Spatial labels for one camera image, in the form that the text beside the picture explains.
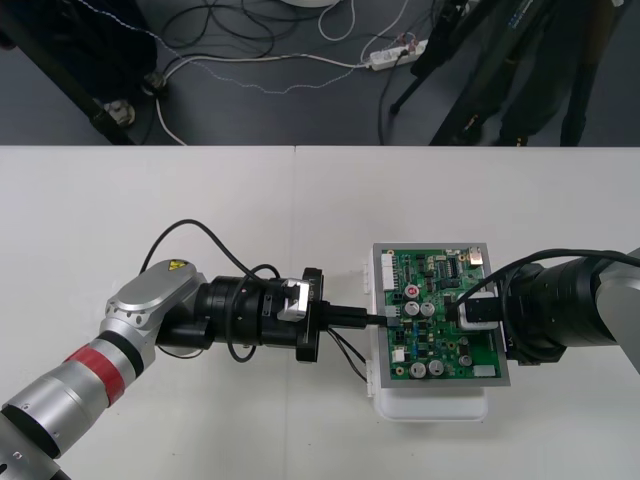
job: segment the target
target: power strip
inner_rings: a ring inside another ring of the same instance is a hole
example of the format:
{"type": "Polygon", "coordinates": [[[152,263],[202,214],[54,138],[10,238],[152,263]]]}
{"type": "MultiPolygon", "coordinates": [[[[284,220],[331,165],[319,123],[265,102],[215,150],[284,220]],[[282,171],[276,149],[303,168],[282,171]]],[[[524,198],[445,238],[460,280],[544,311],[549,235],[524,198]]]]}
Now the power strip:
{"type": "MultiPolygon", "coordinates": [[[[409,55],[405,55],[400,59],[398,65],[405,65],[407,63],[415,62],[417,58],[424,53],[424,49],[426,48],[428,41],[429,40],[423,40],[418,43],[418,46],[413,52],[411,52],[409,55]]],[[[407,47],[395,47],[388,50],[382,50],[380,52],[373,52],[371,55],[369,55],[371,61],[369,66],[376,72],[379,70],[391,68],[395,65],[396,60],[398,60],[398,57],[400,56],[400,53],[402,53],[406,49],[407,47]]]]}

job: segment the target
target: tripod leg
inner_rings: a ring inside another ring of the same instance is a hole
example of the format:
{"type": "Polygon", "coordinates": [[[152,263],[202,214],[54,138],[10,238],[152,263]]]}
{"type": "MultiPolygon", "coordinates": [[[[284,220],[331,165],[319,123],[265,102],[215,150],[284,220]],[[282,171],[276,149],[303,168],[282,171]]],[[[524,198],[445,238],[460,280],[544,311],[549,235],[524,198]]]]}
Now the tripod leg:
{"type": "Polygon", "coordinates": [[[481,0],[471,10],[471,13],[460,20],[466,0],[448,1],[442,8],[440,17],[429,35],[429,42],[425,52],[411,67],[411,73],[416,76],[409,88],[391,105],[391,113],[396,115],[400,107],[409,100],[411,95],[429,78],[436,68],[453,57],[469,35],[493,11],[501,0],[481,0]]]}
{"type": "Polygon", "coordinates": [[[538,25],[553,0],[525,0],[518,2],[510,10],[504,22],[504,32],[495,44],[493,51],[484,64],[478,68],[475,78],[467,85],[442,125],[431,140],[431,145],[448,145],[452,137],[460,131],[471,115],[470,105],[483,94],[502,67],[505,60],[518,49],[522,49],[525,40],[531,36],[532,29],[538,25]]]}
{"type": "Polygon", "coordinates": [[[133,145],[127,134],[47,50],[31,36],[0,0],[0,27],[62,92],[89,117],[91,124],[114,145],[133,145]]]}
{"type": "Polygon", "coordinates": [[[562,122],[561,147],[577,147],[587,124],[586,112],[600,59],[615,24],[615,7],[610,0],[593,0],[584,33],[581,63],[576,71],[567,114],[562,122]]]}

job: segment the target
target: floor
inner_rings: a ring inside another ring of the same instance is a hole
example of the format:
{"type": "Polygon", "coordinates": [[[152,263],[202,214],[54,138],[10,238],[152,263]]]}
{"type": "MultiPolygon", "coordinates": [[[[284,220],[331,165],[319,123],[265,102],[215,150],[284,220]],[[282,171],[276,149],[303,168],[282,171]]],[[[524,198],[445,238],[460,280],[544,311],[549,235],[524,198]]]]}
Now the floor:
{"type": "MultiPolygon", "coordinates": [[[[225,0],[239,4],[239,0],[225,0]]],[[[431,2],[411,0],[402,20],[393,32],[402,32],[416,19],[425,17],[431,2]]],[[[140,0],[139,5],[155,32],[185,4],[182,0],[140,0]]],[[[274,16],[290,15],[283,4],[270,0],[248,0],[250,8],[274,16]]],[[[301,22],[294,34],[275,47],[277,53],[307,52],[320,46],[316,54],[353,63],[367,41],[397,15],[400,0],[355,0],[356,26],[350,41],[327,47],[315,21],[301,22]]],[[[171,35],[192,36],[201,28],[199,14],[187,16],[175,24],[171,35]]],[[[247,34],[261,34],[255,25],[232,11],[223,11],[225,24],[247,34]]],[[[325,29],[340,35],[350,23],[348,5],[340,5],[327,15],[325,29]]],[[[427,22],[420,38],[428,34],[427,22]]],[[[588,112],[583,146],[640,146],[636,112],[640,109],[640,64],[634,57],[640,31],[640,7],[631,5],[614,35],[601,64],[588,112]]],[[[219,33],[214,28],[211,34],[219,33]]],[[[436,71],[405,105],[393,124],[385,122],[386,137],[394,145],[427,145],[457,98],[475,63],[478,38],[472,37],[446,66],[436,71]]],[[[379,40],[374,49],[387,40],[379,40]]],[[[159,47],[159,66],[173,54],[159,47]]],[[[220,47],[197,48],[198,52],[232,54],[220,47]]],[[[21,52],[0,51],[0,144],[24,145],[105,145],[106,140],[93,130],[87,119],[21,52]]],[[[516,81],[526,77],[521,69],[516,81]]],[[[295,84],[321,85],[349,73],[348,69],[310,60],[286,60],[262,64],[229,65],[207,63],[216,75],[244,84],[259,84],[268,90],[284,90],[295,84]]],[[[321,89],[300,88],[287,94],[264,94],[254,88],[240,88],[231,82],[213,78],[203,68],[190,65],[181,69],[170,82],[170,95],[163,101],[169,127],[187,144],[193,145],[375,145],[376,114],[380,92],[389,71],[355,70],[345,78],[321,89]]],[[[398,69],[387,95],[390,103],[411,82],[408,67],[398,69]]],[[[137,105],[137,121],[130,136],[139,141],[154,112],[151,102],[137,105]]],[[[534,146],[555,146],[564,109],[544,130],[530,140],[534,146]]],[[[485,143],[495,137],[499,118],[487,125],[485,143]]],[[[149,144],[173,144],[156,121],[149,144]]]]}

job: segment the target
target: green circuit board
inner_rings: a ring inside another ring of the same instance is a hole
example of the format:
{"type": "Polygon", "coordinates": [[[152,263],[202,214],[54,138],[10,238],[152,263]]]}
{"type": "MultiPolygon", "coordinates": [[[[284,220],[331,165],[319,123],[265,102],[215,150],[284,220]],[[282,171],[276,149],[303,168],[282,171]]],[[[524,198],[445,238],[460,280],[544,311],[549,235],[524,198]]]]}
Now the green circuit board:
{"type": "Polygon", "coordinates": [[[481,260],[472,262],[470,253],[470,249],[387,252],[393,255],[395,288],[385,291],[385,305],[387,316],[394,313],[397,325],[387,329],[392,380],[417,380],[416,363],[441,365],[437,375],[427,369],[419,378],[501,378],[496,330],[463,330],[457,315],[446,314],[448,304],[484,278],[481,260]],[[415,313],[416,304],[421,307],[419,313],[415,313]],[[441,364],[431,363],[434,360],[441,364]]]}

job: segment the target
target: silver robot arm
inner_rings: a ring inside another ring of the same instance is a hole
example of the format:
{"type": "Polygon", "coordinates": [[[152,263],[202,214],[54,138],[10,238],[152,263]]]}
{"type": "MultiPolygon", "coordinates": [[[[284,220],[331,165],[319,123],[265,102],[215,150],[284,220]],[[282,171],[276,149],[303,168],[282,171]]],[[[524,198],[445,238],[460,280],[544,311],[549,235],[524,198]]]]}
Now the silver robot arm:
{"type": "Polygon", "coordinates": [[[154,362],[165,314],[195,301],[204,276],[167,260],[109,299],[100,334],[2,407],[0,479],[63,480],[67,452],[154,362]]]}
{"type": "MultiPolygon", "coordinates": [[[[629,255],[640,258],[640,248],[629,255]]],[[[640,372],[640,269],[620,263],[605,269],[596,305],[602,321],[640,372]]]]}

